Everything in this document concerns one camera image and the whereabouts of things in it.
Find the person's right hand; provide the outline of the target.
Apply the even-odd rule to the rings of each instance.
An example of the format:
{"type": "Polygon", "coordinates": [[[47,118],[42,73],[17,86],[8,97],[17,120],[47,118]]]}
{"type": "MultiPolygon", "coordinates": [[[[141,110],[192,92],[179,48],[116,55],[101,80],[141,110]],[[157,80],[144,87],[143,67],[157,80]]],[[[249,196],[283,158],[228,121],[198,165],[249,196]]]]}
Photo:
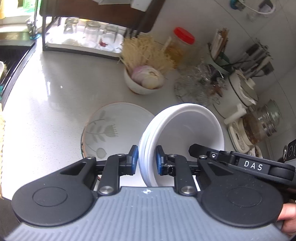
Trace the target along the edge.
{"type": "Polygon", "coordinates": [[[277,219],[283,220],[281,231],[287,235],[293,236],[296,232],[296,204],[286,203],[283,205],[281,213],[277,219]]]}

